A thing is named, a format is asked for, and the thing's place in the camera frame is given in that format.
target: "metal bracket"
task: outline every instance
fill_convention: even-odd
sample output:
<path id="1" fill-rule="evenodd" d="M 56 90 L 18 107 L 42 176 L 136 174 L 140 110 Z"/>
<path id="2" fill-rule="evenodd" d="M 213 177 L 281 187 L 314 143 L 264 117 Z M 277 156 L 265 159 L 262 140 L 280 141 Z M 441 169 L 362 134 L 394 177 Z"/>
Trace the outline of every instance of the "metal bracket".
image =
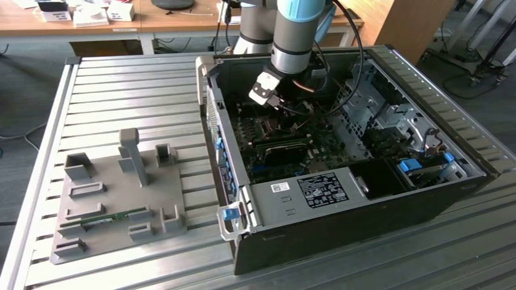
<path id="1" fill-rule="evenodd" d="M 230 210 L 230 209 L 240 210 L 240 205 L 244 206 L 244 203 L 241 201 L 236 201 L 232 204 L 220 207 L 217 210 L 220 236 L 222 237 L 222 240 L 225 240 L 225 241 L 236 240 L 238 235 L 241 235 L 244 233 L 249 233 L 249 223 L 248 223 L 248 226 L 245 228 L 242 228 L 244 219 L 242 219 L 241 215 L 237 219 L 232 220 L 233 231 L 228 231 L 228 228 L 225 227 L 222 213 L 225 210 Z"/>
<path id="2" fill-rule="evenodd" d="M 204 105 L 202 97 L 202 78 L 208 72 L 216 67 L 213 56 L 198 56 L 194 60 L 194 74 L 197 77 L 197 101 L 198 105 Z"/>

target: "white box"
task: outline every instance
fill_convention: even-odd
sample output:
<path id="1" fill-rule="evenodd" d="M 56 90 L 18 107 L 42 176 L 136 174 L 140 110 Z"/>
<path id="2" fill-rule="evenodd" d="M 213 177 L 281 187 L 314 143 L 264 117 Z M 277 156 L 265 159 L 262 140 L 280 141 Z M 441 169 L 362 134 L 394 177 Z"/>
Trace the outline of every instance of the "white box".
<path id="1" fill-rule="evenodd" d="M 70 13 L 68 11 L 53 11 L 53 12 L 41 11 L 41 15 L 46 22 L 72 20 Z"/>
<path id="2" fill-rule="evenodd" d="M 113 21 L 132 21 L 134 17 L 134 5 L 113 1 L 106 9 L 106 17 Z"/>
<path id="3" fill-rule="evenodd" d="M 93 10 L 90 8 L 88 8 L 86 10 L 81 10 L 80 8 L 81 7 L 78 7 L 77 10 L 74 10 L 73 12 L 74 28 L 109 25 L 104 8 L 98 8 L 98 10 Z"/>

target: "blue drive bracket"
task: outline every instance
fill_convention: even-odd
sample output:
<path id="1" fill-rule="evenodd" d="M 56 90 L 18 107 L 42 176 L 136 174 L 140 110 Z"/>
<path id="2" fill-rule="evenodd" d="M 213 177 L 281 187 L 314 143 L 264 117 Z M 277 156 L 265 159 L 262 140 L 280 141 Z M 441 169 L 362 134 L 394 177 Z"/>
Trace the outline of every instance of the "blue drive bracket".
<path id="1" fill-rule="evenodd" d="M 450 154 L 449 152 L 445 152 L 444 159 L 448 161 L 448 163 L 450 163 L 454 160 L 453 154 Z"/>
<path id="2" fill-rule="evenodd" d="M 404 172 L 417 170 L 422 168 L 422 165 L 418 163 L 418 161 L 412 158 L 412 159 L 405 159 L 400 162 L 400 167 Z"/>

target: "green circuit board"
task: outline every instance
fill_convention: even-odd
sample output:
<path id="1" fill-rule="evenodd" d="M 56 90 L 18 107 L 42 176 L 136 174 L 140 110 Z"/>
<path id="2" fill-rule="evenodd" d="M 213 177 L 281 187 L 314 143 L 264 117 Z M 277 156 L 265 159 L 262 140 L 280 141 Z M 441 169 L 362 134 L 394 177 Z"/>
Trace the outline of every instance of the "green circuit board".
<path id="1" fill-rule="evenodd" d="M 349 163 L 344 144 L 324 120 L 297 120 L 288 126 L 274 117 L 232 120 L 250 183 L 322 172 Z"/>

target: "wooden cabinet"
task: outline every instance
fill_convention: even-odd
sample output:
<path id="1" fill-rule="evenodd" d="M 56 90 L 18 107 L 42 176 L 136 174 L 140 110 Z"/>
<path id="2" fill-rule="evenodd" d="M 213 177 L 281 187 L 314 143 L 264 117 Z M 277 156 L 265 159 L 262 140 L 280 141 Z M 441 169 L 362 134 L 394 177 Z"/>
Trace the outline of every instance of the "wooden cabinet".
<path id="1" fill-rule="evenodd" d="M 454 0 L 340 0 L 364 21 L 364 45 L 390 44 L 416 63 Z"/>

